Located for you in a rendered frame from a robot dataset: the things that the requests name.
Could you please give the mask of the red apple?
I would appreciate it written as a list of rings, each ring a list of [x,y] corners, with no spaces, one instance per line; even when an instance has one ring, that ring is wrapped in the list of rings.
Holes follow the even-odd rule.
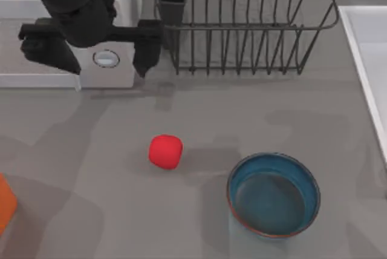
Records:
[[[183,153],[183,142],[177,136],[160,134],[152,138],[148,157],[155,166],[172,170],[175,169]]]

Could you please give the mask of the orange block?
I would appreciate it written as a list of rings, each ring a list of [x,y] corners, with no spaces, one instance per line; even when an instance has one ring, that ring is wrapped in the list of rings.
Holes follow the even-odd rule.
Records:
[[[17,204],[17,198],[7,179],[3,173],[0,173],[0,236],[13,218]]]

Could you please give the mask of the blue bowl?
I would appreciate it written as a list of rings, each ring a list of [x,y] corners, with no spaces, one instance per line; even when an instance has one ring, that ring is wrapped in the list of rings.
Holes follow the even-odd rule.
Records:
[[[230,171],[227,204],[235,220],[270,239],[294,237],[319,214],[320,187],[299,160],[279,152],[252,154]]]

